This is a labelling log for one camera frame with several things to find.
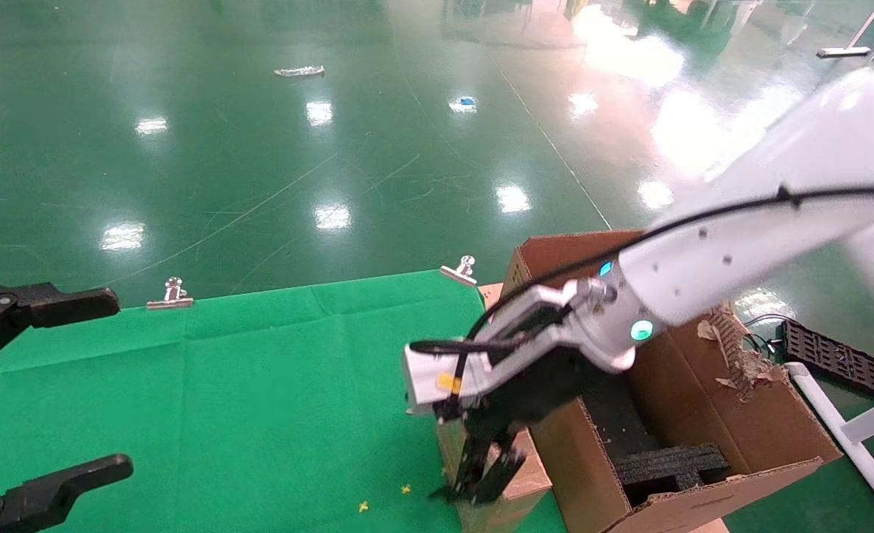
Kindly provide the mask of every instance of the torn cardboard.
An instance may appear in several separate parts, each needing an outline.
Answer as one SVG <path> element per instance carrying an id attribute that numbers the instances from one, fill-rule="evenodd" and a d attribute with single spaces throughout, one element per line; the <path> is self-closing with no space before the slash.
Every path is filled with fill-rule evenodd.
<path id="1" fill-rule="evenodd" d="M 533 237 L 514 252 L 504 294 L 639 234 Z M 561 286 L 596 269 L 546 285 Z M 698 336 L 698 323 L 668 330 L 639 347 L 627 379 L 644 424 L 661 445 L 717 444 L 731 465 L 727 479 L 686 492 L 654 494 L 633 509 L 582 402 L 569 402 L 535 425 L 532 435 L 570 533 L 687 533 L 841 456 L 785 372 L 772 375 L 771 386 L 756 390 L 746 402 L 718 382 L 735 377 L 718 342 Z"/>

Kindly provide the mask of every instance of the robotic arm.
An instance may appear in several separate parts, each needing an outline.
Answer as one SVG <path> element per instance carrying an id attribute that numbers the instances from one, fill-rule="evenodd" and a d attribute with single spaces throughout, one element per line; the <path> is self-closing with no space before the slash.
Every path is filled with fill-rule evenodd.
<path id="1" fill-rule="evenodd" d="M 456 481 L 435 495 L 497 499 L 525 460 L 516 433 L 575 398 L 591 372 L 626 371 L 641 342 L 833 241 L 874 291 L 871 70 L 805 101 L 640 239 L 518 287 L 463 341 L 407 345 L 410 411 L 463 418 L 467 429 Z M 541 285 L 582 266 L 600 275 Z M 450 391 L 441 375 L 453 375 Z M 485 469 L 494 443 L 501 455 Z"/>

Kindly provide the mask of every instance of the green cloth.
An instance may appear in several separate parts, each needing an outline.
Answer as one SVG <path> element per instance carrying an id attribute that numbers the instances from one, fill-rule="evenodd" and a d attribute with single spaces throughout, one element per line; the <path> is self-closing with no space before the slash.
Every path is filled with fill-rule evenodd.
<path id="1" fill-rule="evenodd" d="M 27 331 L 0 353 L 0 494 L 124 452 L 135 474 L 58 531 L 456 532 L 399 358 L 481 311 L 431 271 Z M 565 531 L 551 494 L 519 531 Z"/>

